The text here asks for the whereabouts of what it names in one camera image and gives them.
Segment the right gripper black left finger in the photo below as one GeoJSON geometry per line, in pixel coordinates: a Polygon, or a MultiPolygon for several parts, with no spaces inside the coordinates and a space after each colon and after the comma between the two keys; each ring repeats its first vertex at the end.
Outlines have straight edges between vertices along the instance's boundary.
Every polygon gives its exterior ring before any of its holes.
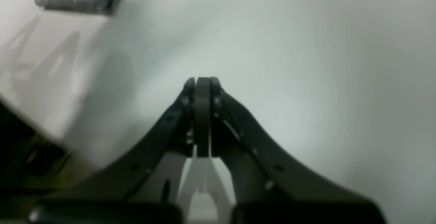
{"type": "Polygon", "coordinates": [[[33,224],[182,224],[176,188],[199,144],[205,154],[205,79],[190,78],[137,145],[85,181],[40,200],[33,224]]]}

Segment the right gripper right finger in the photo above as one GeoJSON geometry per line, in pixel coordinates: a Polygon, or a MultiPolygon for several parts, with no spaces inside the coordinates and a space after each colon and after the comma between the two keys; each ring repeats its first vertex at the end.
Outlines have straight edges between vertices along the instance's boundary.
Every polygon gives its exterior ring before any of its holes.
{"type": "Polygon", "coordinates": [[[281,148],[254,116],[206,78],[210,154],[230,171],[232,224],[384,224],[370,199],[314,172],[281,148]]]}

